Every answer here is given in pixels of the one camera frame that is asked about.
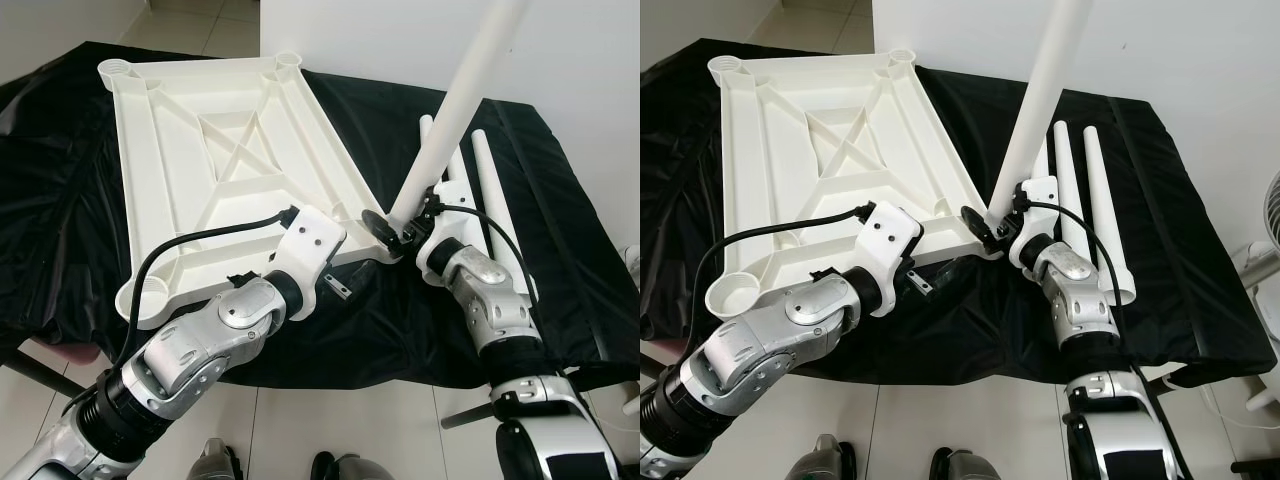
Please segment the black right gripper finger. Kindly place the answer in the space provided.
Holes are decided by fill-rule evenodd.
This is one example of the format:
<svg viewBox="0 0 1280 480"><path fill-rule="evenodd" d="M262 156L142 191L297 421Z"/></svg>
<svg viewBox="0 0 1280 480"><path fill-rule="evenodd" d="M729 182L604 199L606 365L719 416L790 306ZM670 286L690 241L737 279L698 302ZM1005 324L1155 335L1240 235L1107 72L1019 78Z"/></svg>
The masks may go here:
<svg viewBox="0 0 1280 480"><path fill-rule="evenodd" d="M983 215L970 206L961 207L961 219L966 229L980 242L984 251L1002 251L1001 243L991 230Z"/></svg>
<svg viewBox="0 0 1280 480"><path fill-rule="evenodd" d="M365 209L361 212L360 220L364 228L374 237L375 241L381 243L389 253L402 253L404 251L404 242L401 239L401 236L379 212Z"/></svg>

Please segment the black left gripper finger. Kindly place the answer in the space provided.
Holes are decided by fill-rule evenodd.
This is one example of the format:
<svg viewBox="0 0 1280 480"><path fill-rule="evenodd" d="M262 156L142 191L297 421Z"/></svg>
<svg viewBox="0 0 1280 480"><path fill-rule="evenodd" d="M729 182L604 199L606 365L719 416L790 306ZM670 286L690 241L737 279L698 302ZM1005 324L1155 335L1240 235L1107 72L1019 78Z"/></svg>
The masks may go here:
<svg viewBox="0 0 1280 480"><path fill-rule="evenodd" d="M927 282L932 293L954 289L966 279L966 255L933 262L927 266Z"/></svg>
<svg viewBox="0 0 1280 480"><path fill-rule="evenodd" d="M393 283L393 266L369 259L352 270L352 292L356 296L379 296Z"/></svg>

